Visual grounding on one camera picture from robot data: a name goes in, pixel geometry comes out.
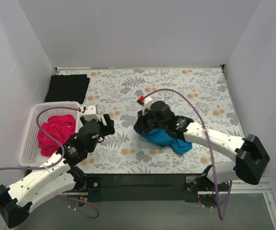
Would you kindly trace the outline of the blue t shirt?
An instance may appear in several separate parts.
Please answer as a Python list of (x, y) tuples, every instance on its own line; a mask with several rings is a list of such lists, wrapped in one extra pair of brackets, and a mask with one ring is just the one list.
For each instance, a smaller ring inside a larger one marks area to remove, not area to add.
[(161, 148), (169, 147), (178, 155), (183, 155), (192, 149), (192, 143), (172, 138), (162, 129), (153, 129), (149, 133), (144, 133), (142, 131), (142, 126), (138, 122), (135, 123), (133, 128), (136, 133), (150, 143), (156, 144)]

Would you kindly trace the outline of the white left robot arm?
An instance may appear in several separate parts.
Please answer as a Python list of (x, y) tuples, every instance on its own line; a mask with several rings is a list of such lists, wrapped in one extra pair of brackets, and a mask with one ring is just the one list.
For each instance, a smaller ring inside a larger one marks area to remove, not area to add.
[(85, 173), (78, 167), (105, 136), (115, 133), (108, 114), (103, 119), (83, 120), (83, 126), (50, 158), (41, 170), (32, 170), (23, 179), (0, 185), (0, 215), (8, 228), (23, 223), (39, 205), (70, 190), (80, 192), (87, 186)]

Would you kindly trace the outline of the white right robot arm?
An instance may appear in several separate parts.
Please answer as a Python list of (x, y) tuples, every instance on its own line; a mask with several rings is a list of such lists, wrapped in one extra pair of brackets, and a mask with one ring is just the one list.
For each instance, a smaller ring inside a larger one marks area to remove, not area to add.
[(260, 182), (270, 156), (257, 136), (249, 134), (244, 138), (212, 129), (205, 130), (190, 118), (174, 115), (163, 101), (141, 97), (137, 102), (143, 108), (138, 111), (134, 129), (145, 139), (162, 140), (158, 136), (161, 131), (177, 143), (211, 147), (230, 159), (219, 166), (208, 165), (200, 176), (185, 183), (188, 191), (214, 191), (219, 184), (233, 180), (242, 180), (252, 185)]

